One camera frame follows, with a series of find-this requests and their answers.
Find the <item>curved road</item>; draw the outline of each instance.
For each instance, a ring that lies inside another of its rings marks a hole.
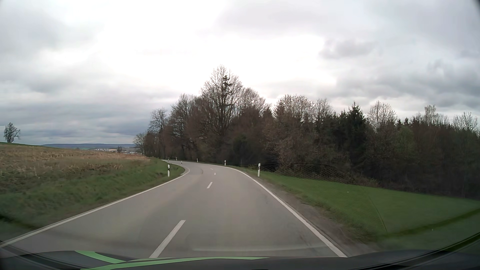
[[[11,245],[28,252],[91,250],[134,258],[337,256],[245,174],[202,163],[182,166],[180,178]]]

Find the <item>windshield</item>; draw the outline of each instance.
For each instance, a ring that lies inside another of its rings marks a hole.
[[[467,0],[1,1],[0,248],[480,255],[479,29]]]

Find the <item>cloud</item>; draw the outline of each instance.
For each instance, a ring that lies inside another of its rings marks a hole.
[[[470,1],[182,5],[2,1],[0,125],[23,143],[130,143],[151,110],[197,94],[218,64],[269,102],[298,93],[337,111],[380,99],[405,117],[427,104],[480,115]]]
[[[371,53],[374,48],[374,42],[362,42],[352,39],[343,41],[327,40],[319,55],[326,59],[357,57]]]

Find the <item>green grass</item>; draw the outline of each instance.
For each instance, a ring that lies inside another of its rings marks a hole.
[[[0,194],[60,180],[109,174],[149,163],[140,155],[0,144]]]
[[[256,175],[256,171],[242,168]],[[480,231],[480,201],[262,172],[261,178],[326,210],[362,241],[384,249],[435,249]]]
[[[150,159],[138,166],[85,178],[47,181],[23,192],[0,194],[0,240],[138,193],[179,176],[184,169]]]

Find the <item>tree line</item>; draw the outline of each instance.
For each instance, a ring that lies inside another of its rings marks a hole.
[[[284,95],[273,106],[223,65],[199,95],[180,95],[134,143],[149,157],[247,166],[317,164],[369,179],[371,185],[480,198],[480,132],[470,112],[452,120],[428,105],[399,119],[377,101],[340,113],[328,100]]]

